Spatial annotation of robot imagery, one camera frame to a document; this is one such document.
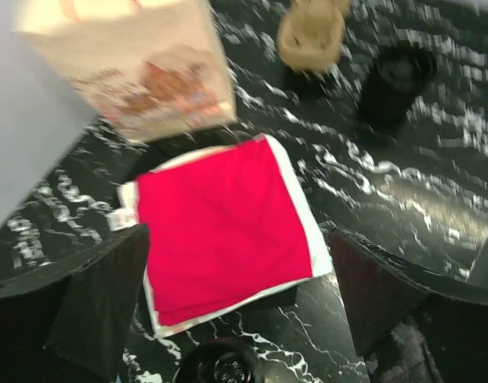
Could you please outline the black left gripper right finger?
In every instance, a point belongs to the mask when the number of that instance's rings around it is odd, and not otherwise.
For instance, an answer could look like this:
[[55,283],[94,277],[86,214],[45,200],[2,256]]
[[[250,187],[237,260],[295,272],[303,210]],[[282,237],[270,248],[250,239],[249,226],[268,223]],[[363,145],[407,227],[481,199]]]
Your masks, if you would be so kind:
[[372,382],[488,382],[488,239],[465,282],[329,234],[356,354]]

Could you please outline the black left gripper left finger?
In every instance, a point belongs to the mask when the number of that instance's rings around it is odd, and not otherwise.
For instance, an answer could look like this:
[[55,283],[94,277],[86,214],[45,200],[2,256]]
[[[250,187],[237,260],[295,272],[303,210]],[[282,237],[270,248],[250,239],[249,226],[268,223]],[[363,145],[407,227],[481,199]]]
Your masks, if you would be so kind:
[[0,382],[112,382],[141,291],[149,231],[0,280]]

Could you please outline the cream bear paper bag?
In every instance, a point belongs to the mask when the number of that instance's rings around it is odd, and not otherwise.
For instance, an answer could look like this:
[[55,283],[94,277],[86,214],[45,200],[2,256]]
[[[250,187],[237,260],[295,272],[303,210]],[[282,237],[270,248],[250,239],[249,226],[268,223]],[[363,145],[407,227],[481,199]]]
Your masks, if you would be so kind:
[[20,1],[15,29],[127,140],[236,119],[207,1]]

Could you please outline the brown pulp cup carrier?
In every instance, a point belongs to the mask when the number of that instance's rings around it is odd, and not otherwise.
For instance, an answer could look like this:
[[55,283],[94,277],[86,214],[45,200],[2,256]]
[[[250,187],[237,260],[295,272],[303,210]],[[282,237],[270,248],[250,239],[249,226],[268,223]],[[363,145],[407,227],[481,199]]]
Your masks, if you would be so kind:
[[350,1],[296,0],[279,23],[276,47],[294,72],[323,73],[340,60]]

